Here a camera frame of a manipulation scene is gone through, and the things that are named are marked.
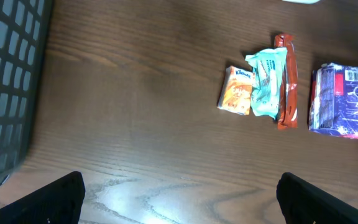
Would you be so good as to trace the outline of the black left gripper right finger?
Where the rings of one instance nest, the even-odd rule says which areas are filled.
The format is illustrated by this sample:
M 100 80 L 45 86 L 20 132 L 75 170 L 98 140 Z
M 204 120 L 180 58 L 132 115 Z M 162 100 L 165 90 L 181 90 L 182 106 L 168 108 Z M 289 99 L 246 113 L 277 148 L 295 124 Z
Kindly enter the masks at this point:
M 358 224 L 358 209 L 285 172 L 276 190 L 287 224 Z

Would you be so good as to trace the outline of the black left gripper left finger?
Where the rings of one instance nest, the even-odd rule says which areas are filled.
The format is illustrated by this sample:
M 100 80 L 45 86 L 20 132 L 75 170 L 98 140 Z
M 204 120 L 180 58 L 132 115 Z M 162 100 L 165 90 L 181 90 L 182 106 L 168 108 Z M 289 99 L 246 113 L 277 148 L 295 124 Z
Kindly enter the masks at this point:
M 0 209 L 0 224 L 78 224 L 85 197 L 81 172 L 71 172 Z

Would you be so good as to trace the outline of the red snack bar wrapper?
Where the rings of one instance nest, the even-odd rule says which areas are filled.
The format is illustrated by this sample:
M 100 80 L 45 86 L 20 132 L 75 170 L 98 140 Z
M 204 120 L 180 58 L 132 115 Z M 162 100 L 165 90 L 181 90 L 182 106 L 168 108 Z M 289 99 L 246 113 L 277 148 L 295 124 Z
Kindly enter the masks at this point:
M 293 36 L 278 34 L 275 36 L 274 46 L 287 49 L 285 67 L 283 69 L 280 87 L 280 104 L 278 113 L 278 129 L 298 127 L 298 68 L 296 64 Z

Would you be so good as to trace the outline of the red purple pad packet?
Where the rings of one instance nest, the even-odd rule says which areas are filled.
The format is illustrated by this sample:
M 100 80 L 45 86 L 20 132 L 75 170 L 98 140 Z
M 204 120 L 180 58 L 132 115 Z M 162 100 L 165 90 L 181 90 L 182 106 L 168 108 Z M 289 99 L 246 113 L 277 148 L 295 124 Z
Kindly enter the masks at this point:
M 326 63 L 313 71 L 308 129 L 358 139 L 358 67 Z

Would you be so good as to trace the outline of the orange Kleenex tissue pack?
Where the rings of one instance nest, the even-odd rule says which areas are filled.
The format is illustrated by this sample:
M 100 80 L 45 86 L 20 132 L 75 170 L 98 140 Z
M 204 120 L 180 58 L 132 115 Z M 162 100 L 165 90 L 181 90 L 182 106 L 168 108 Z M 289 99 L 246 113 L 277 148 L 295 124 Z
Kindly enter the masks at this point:
M 249 115 L 253 83 L 254 74 L 252 72 L 229 66 L 226 69 L 218 108 L 231 113 Z

